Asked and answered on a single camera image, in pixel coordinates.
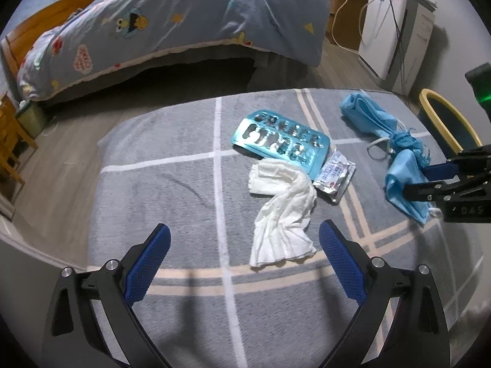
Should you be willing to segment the grey plaid cushion stool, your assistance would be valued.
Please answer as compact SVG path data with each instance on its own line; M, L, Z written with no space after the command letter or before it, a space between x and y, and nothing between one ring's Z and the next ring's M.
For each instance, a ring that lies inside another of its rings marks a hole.
M326 134L355 163L339 204L317 197L307 236L317 240L330 219L393 267L427 265L448 325L463 313L484 268L478 227L436 218L420 226L388 202L389 157L343 120L345 96L293 89L209 98L137 116L99 141L88 263L121 258L160 223L170 228L170 251L134 311L172 366L317 367L356 311L322 252L301 263L250 267L265 199L248 190L255 157L231 138L262 109Z

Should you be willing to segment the wooden chair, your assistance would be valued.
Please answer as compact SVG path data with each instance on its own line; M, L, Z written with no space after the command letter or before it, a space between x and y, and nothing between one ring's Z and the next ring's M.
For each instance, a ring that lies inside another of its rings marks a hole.
M26 184L20 175L20 145L33 151L38 149L35 140L23 129L16 118L16 108L7 94L1 94L1 211L9 219L16 209L14 202Z

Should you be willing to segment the blue disposable glove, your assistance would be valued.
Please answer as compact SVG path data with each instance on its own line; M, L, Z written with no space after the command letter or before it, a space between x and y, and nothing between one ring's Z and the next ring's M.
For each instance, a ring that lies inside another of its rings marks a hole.
M429 218L429 202L409 201L403 195L408 184L427 183L422 169L429 166L429 150L409 131L397 131L389 138L392 164L385 176L386 198L402 213L420 225Z

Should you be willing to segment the small green bin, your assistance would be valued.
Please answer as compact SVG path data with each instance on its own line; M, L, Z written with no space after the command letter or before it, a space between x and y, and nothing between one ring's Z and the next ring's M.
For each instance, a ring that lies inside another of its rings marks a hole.
M48 121L43 110L36 102L23 100L15 115L22 128L32 138L38 137L46 127Z

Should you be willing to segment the wooden side cabinet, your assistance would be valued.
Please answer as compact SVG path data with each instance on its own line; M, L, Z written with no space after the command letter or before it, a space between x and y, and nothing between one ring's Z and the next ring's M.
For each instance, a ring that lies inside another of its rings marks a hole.
M331 44L355 52L359 50L367 2L368 0L331 0L326 30L326 37Z

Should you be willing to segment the white air purifier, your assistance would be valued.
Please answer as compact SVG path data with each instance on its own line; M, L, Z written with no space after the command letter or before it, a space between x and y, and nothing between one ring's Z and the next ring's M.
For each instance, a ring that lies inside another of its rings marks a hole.
M429 46L436 9L416 0L368 1L359 62L379 87L409 95Z

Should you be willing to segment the wooden bed headboard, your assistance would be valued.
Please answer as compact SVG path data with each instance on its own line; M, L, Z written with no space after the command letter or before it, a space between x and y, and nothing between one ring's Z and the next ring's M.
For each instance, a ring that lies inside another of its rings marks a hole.
M67 21L78 8L84 9L95 0L58 0L33 14L11 30L2 40L2 53L13 78L17 78L22 62L36 39L44 32Z

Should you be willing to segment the blue cartoon duvet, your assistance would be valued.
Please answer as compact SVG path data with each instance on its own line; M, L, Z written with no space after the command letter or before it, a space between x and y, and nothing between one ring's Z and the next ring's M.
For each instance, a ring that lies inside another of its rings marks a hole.
M39 36L22 59L25 100L191 49L238 45L319 64L330 0L95 0Z

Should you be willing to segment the white tissue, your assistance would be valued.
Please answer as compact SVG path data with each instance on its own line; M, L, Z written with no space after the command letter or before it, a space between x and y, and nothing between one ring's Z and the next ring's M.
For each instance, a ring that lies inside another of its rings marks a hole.
M251 267L296 261L316 254L305 229L317 193L305 170L281 159L257 160L250 169L248 189L251 194L270 197L254 222Z

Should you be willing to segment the small silver blister pack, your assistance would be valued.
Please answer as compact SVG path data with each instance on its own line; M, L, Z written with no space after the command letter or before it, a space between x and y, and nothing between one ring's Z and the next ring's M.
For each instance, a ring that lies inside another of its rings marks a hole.
M356 165L339 150L330 154L313 181L313 186L326 194L333 204L338 204L354 176Z

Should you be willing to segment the yellow rim teal trash bin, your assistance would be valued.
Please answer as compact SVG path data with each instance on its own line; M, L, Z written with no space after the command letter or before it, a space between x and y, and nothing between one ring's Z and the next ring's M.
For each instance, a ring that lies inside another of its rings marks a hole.
M470 122L436 91L427 88L421 90L419 103L418 118L447 158L483 145Z

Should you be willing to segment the teal pill blister pack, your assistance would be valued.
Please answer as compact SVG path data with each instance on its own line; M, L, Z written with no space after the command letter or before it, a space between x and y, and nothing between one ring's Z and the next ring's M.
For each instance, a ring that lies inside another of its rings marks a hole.
M238 125L231 142L263 158L281 159L314 180L327 159L328 136L271 110L257 110Z

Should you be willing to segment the blue face mask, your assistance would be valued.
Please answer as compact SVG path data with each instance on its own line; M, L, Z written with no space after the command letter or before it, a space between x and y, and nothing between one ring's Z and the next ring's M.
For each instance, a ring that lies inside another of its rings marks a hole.
M366 149L371 150L379 146L390 157L395 157L391 137L398 131L398 120L379 106L364 91L355 92L343 99L339 104L342 116L345 117L356 130L375 139Z

